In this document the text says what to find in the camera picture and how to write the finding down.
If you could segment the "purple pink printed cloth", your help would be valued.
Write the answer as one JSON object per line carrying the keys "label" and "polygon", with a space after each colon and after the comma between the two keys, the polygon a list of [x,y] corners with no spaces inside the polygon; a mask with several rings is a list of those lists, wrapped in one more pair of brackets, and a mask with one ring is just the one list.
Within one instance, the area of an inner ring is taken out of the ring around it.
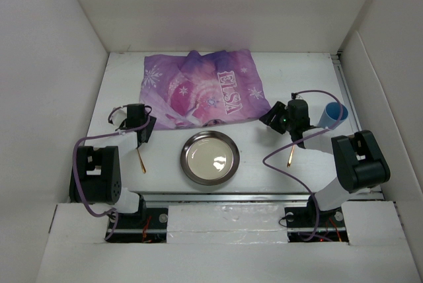
{"label": "purple pink printed cloth", "polygon": [[139,99],[157,130],[246,122],[271,109],[249,50],[147,56]]}

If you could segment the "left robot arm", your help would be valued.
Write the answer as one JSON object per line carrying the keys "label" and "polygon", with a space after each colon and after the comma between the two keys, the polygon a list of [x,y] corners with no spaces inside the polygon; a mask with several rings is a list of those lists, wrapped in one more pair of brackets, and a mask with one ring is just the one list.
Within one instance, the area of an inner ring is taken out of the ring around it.
{"label": "left robot arm", "polygon": [[116,222],[121,215],[130,226],[138,228],[147,221],[141,196],[122,186],[120,161],[147,143],[156,118],[145,104],[127,104],[108,116],[116,129],[109,134],[85,137],[73,147],[69,197],[84,205],[96,218]]}

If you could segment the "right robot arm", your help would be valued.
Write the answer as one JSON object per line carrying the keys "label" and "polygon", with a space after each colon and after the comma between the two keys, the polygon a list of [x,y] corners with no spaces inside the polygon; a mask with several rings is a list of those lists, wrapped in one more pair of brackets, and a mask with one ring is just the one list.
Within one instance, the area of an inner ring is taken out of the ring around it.
{"label": "right robot arm", "polygon": [[308,104],[292,99],[277,102],[260,121],[274,131],[288,133],[294,145],[334,157],[335,178],[322,190],[309,196],[307,205],[290,212],[288,225],[320,226],[335,215],[341,205],[365,189],[384,184],[391,171],[375,136],[362,130],[338,136],[334,130],[348,117],[348,109],[338,102],[325,106],[316,126],[310,124]]}

